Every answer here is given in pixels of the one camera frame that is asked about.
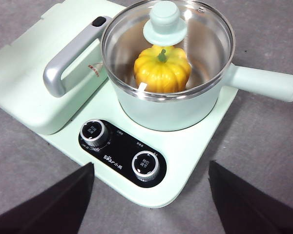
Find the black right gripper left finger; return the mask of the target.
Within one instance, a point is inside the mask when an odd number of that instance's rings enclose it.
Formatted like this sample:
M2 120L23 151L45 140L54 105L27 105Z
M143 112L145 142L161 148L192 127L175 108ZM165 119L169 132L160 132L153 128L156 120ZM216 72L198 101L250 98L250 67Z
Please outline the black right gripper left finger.
M0 234L76 234L94 183L88 163L41 194L0 215Z

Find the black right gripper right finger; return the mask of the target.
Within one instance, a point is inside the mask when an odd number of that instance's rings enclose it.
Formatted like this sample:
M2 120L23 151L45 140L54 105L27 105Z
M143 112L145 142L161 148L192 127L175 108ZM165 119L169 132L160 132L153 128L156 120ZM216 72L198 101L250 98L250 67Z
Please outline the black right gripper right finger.
M209 163L213 202L227 234L293 234L293 208L216 161Z

